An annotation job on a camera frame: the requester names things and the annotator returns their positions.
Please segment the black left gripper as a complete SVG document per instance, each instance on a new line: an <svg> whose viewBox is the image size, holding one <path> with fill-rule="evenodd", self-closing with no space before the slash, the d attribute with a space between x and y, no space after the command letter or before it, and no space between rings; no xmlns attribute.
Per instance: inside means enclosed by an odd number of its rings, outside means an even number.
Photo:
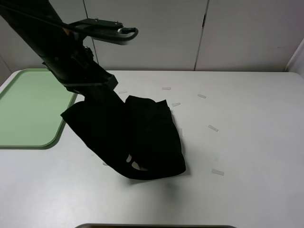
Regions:
<svg viewBox="0 0 304 228"><path fill-rule="evenodd" d="M78 63L75 60L44 61L43 64L70 92L91 100L116 100L114 89L118 81L94 61Z"/></svg>

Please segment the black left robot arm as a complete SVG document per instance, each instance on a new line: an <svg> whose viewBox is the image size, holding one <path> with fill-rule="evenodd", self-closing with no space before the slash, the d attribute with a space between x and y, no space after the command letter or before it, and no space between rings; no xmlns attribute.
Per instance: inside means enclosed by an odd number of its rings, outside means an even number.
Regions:
<svg viewBox="0 0 304 228"><path fill-rule="evenodd" d="M0 14L68 91L91 100L118 99L115 76L94 61L84 36L35 18L61 21L49 1L2 0Z"/></svg>

